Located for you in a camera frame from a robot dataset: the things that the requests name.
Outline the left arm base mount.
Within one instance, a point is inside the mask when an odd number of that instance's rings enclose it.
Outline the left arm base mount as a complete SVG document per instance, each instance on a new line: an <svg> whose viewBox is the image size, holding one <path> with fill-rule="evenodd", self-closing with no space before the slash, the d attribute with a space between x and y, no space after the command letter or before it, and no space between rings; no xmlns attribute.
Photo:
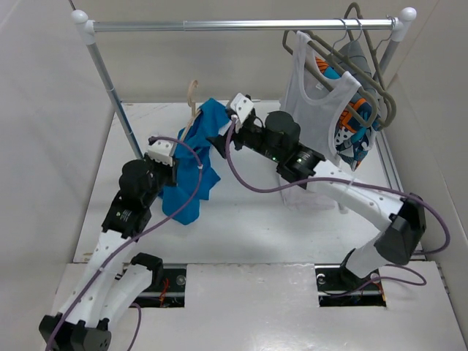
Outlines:
<svg viewBox="0 0 468 351"><path fill-rule="evenodd" d="M165 265L162 258L146 253L138 253L125 266L122 274L125 274L134 263L142 264L152 272L151 284L136 297L136 304L142 308L155 309L184 307L186 265Z"/></svg>

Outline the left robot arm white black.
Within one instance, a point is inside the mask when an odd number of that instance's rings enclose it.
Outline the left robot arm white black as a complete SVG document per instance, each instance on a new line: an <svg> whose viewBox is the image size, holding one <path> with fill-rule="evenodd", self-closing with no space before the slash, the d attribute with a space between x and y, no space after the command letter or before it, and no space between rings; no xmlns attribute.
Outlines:
<svg viewBox="0 0 468 351"><path fill-rule="evenodd" d="M176 185L177 167L173 158L151 152L122 167L83 275L58 312L39 324L47 350L108 350L125 310L145 289L161 285L162 259L131 253L149 223L151 205L165 186Z"/></svg>

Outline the blue t shirt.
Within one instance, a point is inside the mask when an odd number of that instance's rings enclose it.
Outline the blue t shirt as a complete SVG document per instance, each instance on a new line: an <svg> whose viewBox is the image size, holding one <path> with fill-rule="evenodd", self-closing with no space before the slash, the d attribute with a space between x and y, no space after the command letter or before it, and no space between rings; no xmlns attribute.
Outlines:
<svg viewBox="0 0 468 351"><path fill-rule="evenodd" d="M178 137L189 147L178 145L174 156L178 160L176 186L166 186L160 197L162 211L177 222L188 225L200 215L200 202L208 200L210 191L220 181L211 166L210 137L216 137L219 130L230 123L225 106L210 98L200 106L200 115L190 129L181 129Z"/></svg>

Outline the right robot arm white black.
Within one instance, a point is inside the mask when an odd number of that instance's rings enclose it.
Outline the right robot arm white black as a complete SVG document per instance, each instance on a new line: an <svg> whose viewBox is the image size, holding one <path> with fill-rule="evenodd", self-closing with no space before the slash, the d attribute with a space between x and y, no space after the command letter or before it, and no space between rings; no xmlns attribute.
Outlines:
<svg viewBox="0 0 468 351"><path fill-rule="evenodd" d="M246 147L276 163L280 183L274 188L288 205L305 203L315 195L328 197L372 223L376 237L352 249L341 263L338 279L354 288L384 265L407 265L426 230L423 201L385 187L357 182L322 154L302 144L300 127L290 114L269 113L255 123L254 108L228 110L232 124L208 142L233 164L230 151Z"/></svg>

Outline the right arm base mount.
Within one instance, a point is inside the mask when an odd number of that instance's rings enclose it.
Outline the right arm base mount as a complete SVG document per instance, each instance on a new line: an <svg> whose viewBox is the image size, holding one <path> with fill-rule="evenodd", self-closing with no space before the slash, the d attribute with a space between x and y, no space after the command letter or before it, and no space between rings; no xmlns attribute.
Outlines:
<svg viewBox="0 0 468 351"><path fill-rule="evenodd" d="M314 267L320 307L386 307L378 270L358 278L338 265Z"/></svg>

